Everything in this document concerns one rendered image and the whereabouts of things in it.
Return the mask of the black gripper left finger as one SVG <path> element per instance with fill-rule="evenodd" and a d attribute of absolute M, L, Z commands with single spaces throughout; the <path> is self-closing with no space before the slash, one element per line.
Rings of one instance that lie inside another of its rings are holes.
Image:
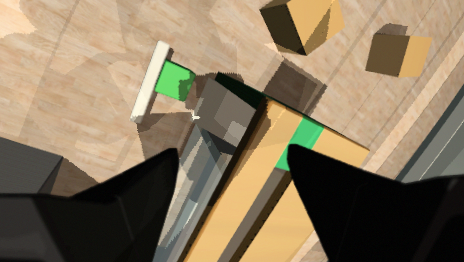
<path fill-rule="evenodd" d="M 178 173 L 169 148 L 73 196 L 0 193 L 0 258 L 152 262 Z"/>

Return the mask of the small green block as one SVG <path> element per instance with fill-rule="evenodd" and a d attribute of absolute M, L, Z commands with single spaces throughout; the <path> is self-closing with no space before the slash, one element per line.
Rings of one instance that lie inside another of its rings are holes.
<path fill-rule="evenodd" d="M 156 80 L 154 91 L 184 102 L 195 76 L 191 69 L 165 59 Z"/>

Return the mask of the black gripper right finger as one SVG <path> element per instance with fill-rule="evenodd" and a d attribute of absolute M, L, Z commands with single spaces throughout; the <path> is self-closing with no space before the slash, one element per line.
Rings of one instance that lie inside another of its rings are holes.
<path fill-rule="evenodd" d="M 424 262 L 464 214 L 464 174 L 403 183 L 298 144 L 287 166 L 329 262 Z"/>

